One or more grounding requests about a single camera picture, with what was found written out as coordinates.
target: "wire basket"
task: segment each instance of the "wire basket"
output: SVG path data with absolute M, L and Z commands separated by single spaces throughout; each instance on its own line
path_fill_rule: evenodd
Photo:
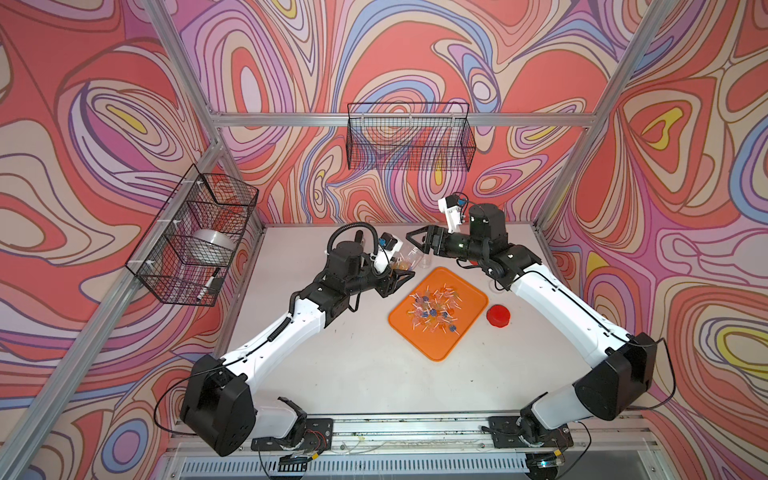
M 213 306 L 259 191 L 228 175 L 202 174 L 193 168 L 194 184 L 160 239 L 144 259 L 129 260 L 126 266 L 163 303 Z M 189 180 L 182 180 L 174 194 L 184 181 Z M 213 243 L 203 239 L 211 230 L 217 235 Z
M 468 112 L 464 101 L 347 104 L 347 166 L 469 171 L 476 147 Z

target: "orange wall pattern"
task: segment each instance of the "orange wall pattern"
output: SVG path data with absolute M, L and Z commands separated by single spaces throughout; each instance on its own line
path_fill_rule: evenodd
M 83 5 L 0 2 L 0 442 L 207 146 L 141 0 Z M 25 480 L 149 476 L 155 399 L 214 347 L 252 246 L 214 308 L 140 291 Z
M 683 478 L 768 478 L 767 79 L 768 3 L 680 2 L 546 231 L 573 291 L 668 338 L 647 417 Z
M 500 206 L 510 221 L 533 221 L 581 128 L 494 127 L 487 137 L 480 130 L 475 138 L 485 144 L 469 172 L 350 170 L 346 128 L 285 127 L 265 141 L 232 127 L 226 138 L 243 177 L 261 191 L 266 223 L 444 221 L 437 200 L 457 190 Z
M 589 112 L 645 1 L 168 2 L 211 107 L 346 112 L 353 101 L 466 100 L 474 112 Z M 233 127 L 267 223 L 424 222 L 464 190 L 531 221 L 580 133 L 478 127 L 470 172 L 349 171 L 345 128 Z

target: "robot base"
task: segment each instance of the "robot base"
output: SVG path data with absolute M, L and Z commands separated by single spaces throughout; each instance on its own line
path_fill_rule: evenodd
M 306 419 L 306 428 L 303 437 L 296 445 L 285 445 L 282 439 L 265 437 L 253 439 L 250 449 L 254 452 L 290 452 L 293 449 L 302 449 L 306 452 L 312 450 L 328 450 L 331 448 L 333 437 L 333 419 Z
M 569 449 L 574 446 L 574 440 L 571 432 L 566 425 L 559 429 L 552 430 L 551 435 L 543 439 L 541 445 L 529 445 L 524 442 L 518 432 L 519 416 L 509 417 L 488 417 L 488 425 L 491 436 L 493 437 L 493 446 L 497 449 L 526 449 L 531 446 L 554 447 L 560 450 Z

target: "black cable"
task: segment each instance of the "black cable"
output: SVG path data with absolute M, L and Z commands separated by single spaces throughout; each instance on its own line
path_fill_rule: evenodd
M 331 233 L 331 237 L 328 239 L 328 247 L 326 248 L 326 251 L 331 253 L 331 250 L 333 250 L 333 243 L 342 232 L 346 232 L 347 230 L 356 227 L 364 227 L 371 232 L 373 235 L 373 255 L 376 255 L 379 252 L 379 234 L 376 232 L 376 228 L 368 222 L 352 222 L 337 228 L 335 232 Z
M 457 258 L 457 259 L 456 259 L 456 265 L 459 265 L 459 266 L 460 266 L 461 268 L 463 268 L 464 270 L 472 270 L 473 268 L 482 268 L 482 267 L 481 267 L 481 266 L 479 266 L 479 265 L 461 265 L 461 264 L 458 262 L 459 260 L 464 260 L 464 259 L 459 259 L 459 258 Z
M 462 221 L 464 220 L 464 214 L 466 213 L 466 210 L 469 208 L 469 197 L 464 192 L 453 192 L 451 195 L 457 195 L 459 198 L 464 197 L 465 202 L 462 205 L 462 209 L 460 210 L 462 214 Z
M 153 415 L 152 415 L 152 419 L 154 420 L 154 424 L 155 424 L 155 425 L 156 425 L 156 426 L 157 426 L 157 427 L 158 427 L 160 430 L 164 430 L 165 432 L 168 432 L 168 433 L 174 433 L 174 434 L 176 434 L 176 435 L 186 435 L 186 436 L 189 436 L 189 437 L 196 437 L 196 436 L 197 436 L 197 433 L 177 432 L 176 430 L 171 430 L 171 429 L 167 429 L 167 428 L 163 427 L 163 426 L 162 426 L 162 425 L 161 425 L 161 424 L 158 422 L 158 420 L 157 420 L 157 409 L 159 409 L 159 408 L 160 408 L 160 403 L 163 401 L 163 399 L 165 398 L 165 396 L 166 396 L 166 395 L 167 395 L 167 394 L 168 394 L 168 393 L 169 393 L 171 390 L 175 389 L 175 388 L 176 388 L 176 387 L 177 387 L 177 386 L 178 386 L 180 383 L 182 383 L 182 382 L 186 382 L 187 380 L 189 380 L 189 379 L 191 379 L 191 378 L 193 378 L 193 377 L 195 377 L 195 376 L 198 376 L 198 375 L 204 375 L 204 374 L 206 374 L 206 373 L 216 372 L 217 370 L 221 370 L 222 368 L 225 368 L 225 367 L 228 367 L 228 366 L 230 366 L 230 365 L 233 365 L 234 363 L 236 363 L 236 362 L 239 362 L 240 360 L 242 360 L 242 358 L 239 358 L 239 359 L 237 359 L 237 360 L 233 360 L 233 361 L 231 361 L 231 362 L 229 362 L 229 363 L 225 363 L 225 364 L 223 364 L 223 365 L 219 365 L 219 366 L 218 366 L 218 367 L 216 367 L 215 369 L 208 369 L 208 370 L 203 370 L 202 372 L 193 373 L 192 375 L 189 375 L 189 376 L 187 376 L 187 377 L 184 377 L 184 378 L 182 378 L 181 380 L 179 380 L 178 382 L 176 382 L 176 383 L 174 383 L 173 385 L 171 385 L 170 387 L 168 387 L 168 390 L 166 390 L 166 391 L 163 393 L 163 395 L 161 395 L 161 396 L 160 396 L 160 398 L 157 400 L 157 403 L 155 403 L 155 404 L 154 404 L 154 413 L 153 413 Z
M 352 305 L 349 305 L 347 309 L 349 309 L 350 312 L 356 312 L 358 307 L 360 307 L 360 293 L 357 294 L 357 301 L 355 302 L 355 308 L 353 310 Z
M 672 397 L 674 397 L 674 394 L 677 393 L 677 379 L 674 376 L 674 368 L 672 367 L 672 358 L 670 357 L 670 347 L 667 345 L 667 339 L 664 337 L 661 337 L 659 339 L 661 342 L 664 342 L 664 348 L 667 350 L 667 358 L 670 360 L 670 372 L 672 373 L 672 393 L 669 394 L 669 396 L 662 400 L 661 402 L 657 403 L 656 405 L 652 407 L 633 407 L 629 406 L 627 407 L 627 410 L 655 410 L 662 406 L 663 404 L 669 402 L 672 400 Z
M 296 297 L 299 296 L 299 293 L 300 292 L 294 292 L 294 293 L 291 294 L 290 305 L 288 306 L 288 312 L 291 314 L 290 317 L 293 317 L 294 303 L 296 302 Z M 186 436 L 190 436 L 190 437 L 197 436 L 197 434 L 195 434 L 195 433 L 177 432 L 176 430 L 167 429 L 167 428 L 163 427 L 162 425 L 160 425 L 160 423 L 157 421 L 157 409 L 160 408 L 160 403 L 163 401 L 165 396 L 171 390 L 176 388 L 180 383 L 186 382 L 187 380 L 189 380 L 189 379 L 191 379 L 191 378 L 193 378 L 195 376 L 203 375 L 205 373 L 216 372 L 217 370 L 221 370 L 221 369 L 226 368 L 226 367 L 228 367 L 230 365 L 234 365 L 235 363 L 239 362 L 240 360 L 245 360 L 245 358 L 247 358 L 251 353 L 254 353 L 258 349 L 260 349 L 261 347 L 265 346 L 267 344 L 267 342 L 271 342 L 271 341 L 275 340 L 275 338 L 277 338 L 277 336 L 280 335 L 282 333 L 282 331 L 285 330 L 285 328 L 290 323 L 290 321 L 291 321 L 290 317 L 286 317 L 286 319 L 274 331 L 272 331 L 272 333 L 267 337 L 267 340 L 264 340 L 259 346 L 257 346 L 253 350 L 250 350 L 248 353 L 246 353 L 245 355 L 241 356 L 239 359 L 235 359 L 235 360 L 233 360 L 233 361 L 231 361 L 229 363 L 224 363 L 223 365 L 219 365 L 218 367 L 213 368 L 213 369 L 208 369 L 208 370 L 204 370 L 202 372 L 193 373 L 192 375 L 189 375 L 188 377 L 185 377 L 185 378 L 179 380 L 178 382 L 174 383 L 170 387 L 168 387 L 168 389 L 165 392 L 163 392 L 163 395 L 161 395 L 160 398 L 157 400 L 157 403 L 154 404 L 154 414 L 152 415 L 152 419 L 154 420 L 154 424 L 160 430 L 164 430 L 165 432 L 168 432 L 168 433 L 174 433 L 176 435 L 186 435 Z
M 462 197 L 464 197 L 466 199 L 466 202 L 467 202 L 466 204 L 464 204 L 465 207 L 470 205 L 470 204 L 471 205 L 475 205 L 477 207 L 480 207 L 480 210 L 482 210 L 483 215 L 485 215 L 485 217 L 488 218 L 488 212 L 485 211 L 485 208 L 483 208 L 483 206 L 481 204 L 476 204 L 472 200 L 469 200 L 469 197 L 467 197 L 467 195 L 464 192 L 453 192 L 452 195 L 461 195 Z M 464 217 L 464 213 L 465 213 L 464 208 L 462 208 L 462 219 Z
M 256 453 L 259 454 L 259 465 L 261 465 L 261 469 L 264 471 L 264 475 L 266 475 L 269 480 L 273 480 L 270 474 L 266 472 L 266 468 L 264 468 L 264 462 L 261 460 L 261 448 L 259 447 L 258 442 L 256 443 Z
M 514 427 L 510 427 L 510 428 L 515 428 L 515 429 L 517 429 L 517 432 L 515 432 L 515 433 L 511 433 L 511 432 L 502 432 L 501 430 L 492 429 L 491 427 L 486 427 L 485 425 L 480 425 L 480 430 L 481 430 L 481 431 L 483 431 L 483 432 L 485 432 L 485 433 L 495 433 L 496 435 L 506 435 L 506 436 L 508 436 L 508 437 L 515 437 L 515 438 L 517 438 L 517 437 L 519 437 L 519 436 L 520 436 L 520 432 L 521 432 L 521 430 L 520 430 L 520 428 L 519 428 L 519 427 L 517 427 L 517 426 L 515 425 Z
M 581 426 L 583 426 L 583 427 L 584 427 L 584 429 L 587 431 L 587 435 L 589 435 L 589 443 L 587 444 L 587 448 L 586 448 L 586 449 L 584 449 L 584 451 L 581 453 L 581 455 L 579 455 L 579 456 L 578 456 L 578 458 L 576 458 L 576 461 L 575 461 L 575 462 L 573 462 L 573 463 L 571 463 L 571 466 L 569 466 L 568 468 L 566 468 L 566 469 L 565 469 L 565 472 L 562 472 L 562 474 L 560 474 L 560 475 L 557 477 L 557 479 L 556 479 L 556 480 L 560 480 L 561 478 L 565 477 L 565 476 L 566 476 L 566 474 L 567 474 L 568 472 L 570 472 L 570 471 L 571 471 L 571 469 L 572 469 L 573 467 L 575 467 L 575 466 L 576 466 L 576 464 L 578 463 L 578 461 L 579 461 L 579 460 L 581 460 L 581 457 L 583 457 L 583 456 L 584 456 L 584 454 L 585 454 L 585 453 L 587 453 L 587 450 L 589 450 L 589 447 L 591 447 L 591 446 L 592 446 L 592 434 L 589 432 L 589 429 L 587 428 L 587 426 L 586 426 L 586 425 L 585 425 L 583 422 L 577 422 L 577 423 L 581 423 Z
M 617 340 L 620 340 L 621 342 L 624 342 L 624 343 L 626 343 L 626 344 L 629 344 L 629 345 L 632 345 L 632 346 L 639 346 L 640 348 L 644 348 L 644 349 L 646 349 L 646 348 L 650 348 L 650 347 L 652 347 L 652 346 L 658 346 L 658 344 L 659 344 L 659 343 L 662 343 L 662 342 L 664 343 L 664 348 L 665 348 L 665 349 L 666 349 L 666 351 L 667 351 L 667 358 L 669 359 L 669 363 L 670 363 L 670 373 L 672 374 L 672 392 L 670 393 L 670 395 L 669 395 L 669 396 L 668 396 L 666 399 L 662 400 L 661 402 L 659 402 L 658 404 L 656 404 L 656 405 L 654 405 L 654 406 L 652 406 L 652 407 L 632 407 L 632 406 L 629 406 L 629 407 L 627 407 L 627 408 L 626 408 L 626 410 L 654 410 L 654 409 L 657 409 L 658 407 L 660 407 L 660 406 L 664 405 L 665 403 L 669 402 L 670 400 L 672 400 L 672 397 L 674 397 L 675 393 L 677 393 L 677 377 L 676 377 L 676 376 L 675 376 L 675 374 L 674 374 L 674 366 L 672 365 L 672 356 L 670 355 L 670 348 L 669 348 L 669 345 L 667 344 L 667 339 L 666 339 L 666 338 L 664 338 L 664 337 L 661 337 L 661 338 L 659 338 L 658 340 L 656 340 L 656 341 L 655 341 L 653 344 L 651 344 L 651 345 L 641 345 L 640 343 L 637 343 L 637 342 L 632 342 L 632 341 L 631 341 L 631 340 L 629 340 L 629 339 L 622 339 L 621 337 L 619 337 L 619 336 L 618 336 L 618 335 L 616 335 L 615 333 L 611 332 L 611 331 L 610 331 L 610 330 L 609 330 L 609 329 L 608 329 L 608 328 L 607 328 L 605 325 L 603 325 L 603 323 L 602 323 L 600 320 L 598 320 L 598 319 L 594 318 L 594 315 L 592 315 L 591 313 L 589 313 L 589 311 L 587 311 L 587 309 L 585 309 L 585 308 L 584 308 L 584 307 L 583 307 L 583 306 L 582 306 L 582 305 L 581 305 L 579 302 L 577 302 L 576 300 L 574 300 L 574 299 L 573 299 L 573 297 L 571 297 L 571 296 L 570 296 L 570 295 L 568 295 L 568 294 L 567 294 L 565 291 L 563 291 L 563 289 L 561 289 L 561 288 L 557 287 L 557 286 L 556 286 L 554 283 L 552 283 L 552 282 L 551 282 L 551 281 L 550 281 L 550 280 L 549 280 L 549 279 L 548 279 L 546 276 L 544 276 L 543 274 L 541 274 L 541 272 L 539 272 L 539 271 L 537 271 L 537 270 L 529 270 L 529 271 L 527 271 L 527 272 L 523 272 L 523 274 L 522 274 L 522 275 L 518 276 L 518 277 L 515 279 L 515 282 L 516 282 L 516 281 L 518 281 L 518 280 L 520 280 L 520 279 L 521 279 L 523 276 L 525 276 L 525 275 L 527 275 L 527 274 L 529 274 L 529 273 L 537 273 L 537 274 L 538 274 L 538 275 L 539 275 L 541 278 L 543 278 L 544 280 L 546 280 L 546 281 L 547 281 L 547 283 L 549 283 L 550 285 L 552 285 L 552 289 L 553 289 L 553 290 L 557 290 L 557 291 L 559 291 L 560 293 L 562 293 L 563 295 L 565 295 L 565 297 L 566 297 L 566 298 L 568 298 L 568 299 L 569 299 L 571 302 L 573 302 L 573 303 L 574 303 L 574 304 L 575 304 L 577 307 L 579 307 L 579 308 L 580 308 L 580 309 L 581 309 L 581 310 L 582 310 L 584 313 L 586 313 L 586 314 L 587 314 L 587 315 L 588 315 L 588 316 L 589 316 L 591 319 L 593 319 L 593 320 L 596 322 L 596 324 L 598 324 L 600 327 L 602 327 L 602 328 L 603 328 L 603 329 L 604 329 L 606 332 L 608 332 L 608 333 L 609 333 L 609 334 L 610 334 L 612 337 L 614 337 L 615 339 L 617 339 Z

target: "metal rail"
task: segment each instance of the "metal rail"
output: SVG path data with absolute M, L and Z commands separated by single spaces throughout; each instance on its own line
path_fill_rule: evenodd
M 653 0 L 651 2 L 648 10 L 645 12 L 645 16 L 637 27 L 637 31 L 630 40 L 624 56 L 621 57 L 616 71 L 606 85 L 603 96 L 595 110 L 596 118 L 594 123 L 589 129 L 581 133 L 573 153 L 566 160 L 552 188 L 549 190 L 544 204 L 539 210 L 534 222 L 535 226 L 546 224 L 547 220 L 557 210 L 560 199 L 573 184 L 574 175 L 586 161 L 592 145 L 598 141 L 603 126 L 618 102 L 621 92 L 627 87 L 632 74 L 643 59 L 643 55 L 645 55 L 650 43 L 654 40 L 654 36 L 659 31 L 659 27 L 677 2 L 678 0 Z
M 221 133 L 211 119 L 210 103 L 205 97 L 203 89 L 200 87 L 200 82 L 197 81 L 197 76 L 192 70 L 191 63 L 184 50 L 184 44 L 181 42 L 179 32 L 176 30 L 174 21 L 171 19 L 168 10 L 163 6 L 162 0 L 144 0 L 144 7 L 146 8 L 150 22 L 160 39 L 160 43 L 168 54 L 168 59 L 175 70 L 176 76 L 181 81 L 184 90 L 187 91 L 187 94 L 192 101 L 192 107 L 194 108 L 195 114 L 197 114 L 197 118 L 200 120 L 200 124 L 203 126 L 206 133 L 208 133 L 208 137 L 211 141 L 224 145 Z M 229 148 L 224 149 L 222 160 L 222 167 L 224 168 L 224 171 L 227 172 L 227 175 L 239 180 L 243 179 L 243 175 L 237 167 Z
M 221 145 L 212 143 L 197 162 L 200 171 L 210 171 L 220 151 Z M 180 185 L 177 194 L 168 201 L 158 220 L 170 220 L 173 217 L 193 184 L 194 182 L 189 181 Z M 164 223 L 155 222 L 145 241 L 137 249 L 136 255 L 144 258 L 164 229 Z M 24 476 L 30 462 L 140 288 L 141 282 L 133 273 L 123 269 L 117 282 L 99 303 L 88 323 L 56 366 L 56 370 L 5 440 L 0 450 L 0 480 L 17 480 Z
M 552 447 L 496 449 L 490 434 L 481 425 L 488 426 L 488 417 L 495 415 L 515 416 L 517 410 L 503 412 L 448 412 L 448 413 L 379 413 L 349 415 L 310 415 L 333 419 L 332 448 L 323 455 L 355 455 L 370 452 L 376 455 L 461 453 L 461 452 L 551 452 Z M 596 450 L 658 449 L 656 437 L 650 431 L 650 423 L 640 413 L 627 412 L 610 422 L 595 417 L 585 419 L 584 424 L 593 435 Z M 587 445 L 587 432 L 577 423 L 569 425 L 574 440 L 572 449 L 580 450 Z M 236 450 L 232 457 L 253 455 L 250 442 L 253 433 Z M 196 437 L 173 437 L 168 450 L 176 455 L 211 456 L 216 453 Z
M 366 113 L 366 117 L 392 117 L 391 114 Z M 412 114 L 412 117 L 440 117 L 444 114 Z M 214 113 L 216 127 L 345 127 L 348 115 L 342 113 L 234 114 Z M 594 114 L 467 114 L 473 127 L 590 127 Z

